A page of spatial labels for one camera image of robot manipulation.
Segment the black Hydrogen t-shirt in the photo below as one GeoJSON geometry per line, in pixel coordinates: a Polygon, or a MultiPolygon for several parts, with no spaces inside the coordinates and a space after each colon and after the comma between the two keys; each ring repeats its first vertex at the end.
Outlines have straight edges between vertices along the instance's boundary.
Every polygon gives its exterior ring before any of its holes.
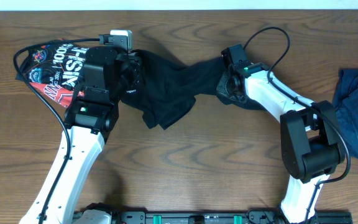
{"type": "Polygon", "coordinates": [[[121,101],[143,112],[150,129],[167,129],[194,106],[196,95],[217,95],[216,87],[226,71],[221,57],[184,66],[147,50],[135,51],[142,59],[140,79],[121,101]]]}

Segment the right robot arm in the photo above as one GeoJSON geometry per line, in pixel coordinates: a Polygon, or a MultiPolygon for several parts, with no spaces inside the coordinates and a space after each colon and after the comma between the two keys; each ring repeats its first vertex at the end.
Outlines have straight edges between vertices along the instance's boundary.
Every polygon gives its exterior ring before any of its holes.
{"type": "Polygon", "coordinates": [[[252,63],[242,45],[221,52],[225,71],[216,87],[229,104],[265,109],[280,124],[282,161],[290,178],[274,223],[352,223],[348,212],[317,212],[316,201],[330,175],[349,157],[334,108],[302,97],[263,63],[252,63]]]}

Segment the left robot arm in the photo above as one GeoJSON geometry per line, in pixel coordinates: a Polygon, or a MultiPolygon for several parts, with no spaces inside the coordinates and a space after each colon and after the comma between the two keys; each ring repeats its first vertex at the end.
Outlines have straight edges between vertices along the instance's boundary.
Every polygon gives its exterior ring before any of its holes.
{"type": "Polygon", "coordinates": [[[51,169],[21,223],[71,223],[86,178],[118,117],[118,103],[141,73],[135,52],[93,47],[65,112],[51,169]]]}

